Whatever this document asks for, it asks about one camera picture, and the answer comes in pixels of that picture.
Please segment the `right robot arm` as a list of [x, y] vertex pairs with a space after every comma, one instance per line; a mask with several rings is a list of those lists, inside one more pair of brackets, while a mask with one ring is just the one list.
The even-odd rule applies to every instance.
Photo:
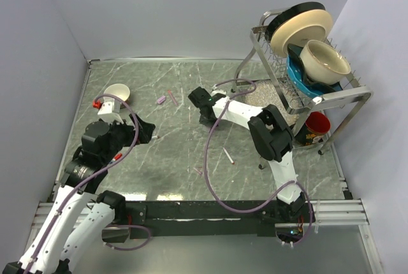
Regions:
[[[235, 213], [253, 213], [276, 199], [279, 215], [285, 222], [293, 222], [300, 217], [302, 208], [308, 210], [309, 222], [313, 222], [314, 211], [309, 195], [298, 182], [293, 164], [294, 136], [276, 106], [268, 105], [262, 108], [248, 105], [223, 93], [210, 94], [202, 87], [195, 88], [188, 98], [200, 110], [200, 117], [212, 125], [203, 155], [204, 176], [211, 195], [224, 209]], [[222, 120], [249, 130], [256, 151], [272, 171], [277, 190], [255, 208], [233, 208], [223, 202], [211, 186], [207, 170], [208, 147], [215, 128]]]

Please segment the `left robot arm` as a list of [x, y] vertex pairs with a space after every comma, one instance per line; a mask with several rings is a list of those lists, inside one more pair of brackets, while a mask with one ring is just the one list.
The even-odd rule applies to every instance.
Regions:
[[107, 123], [90, 123], [61, 179], [52, 209], [24, 255], [4, 267], [4, 273], [72, 273], [90, 244], [110, 224], [128, 220], [124, 196], [112, 191], [99, 194], [86, 218], [77, 218], [108, 173], [109, 164], [123, 148], [147, 144], [155, 125], [139, 116]]

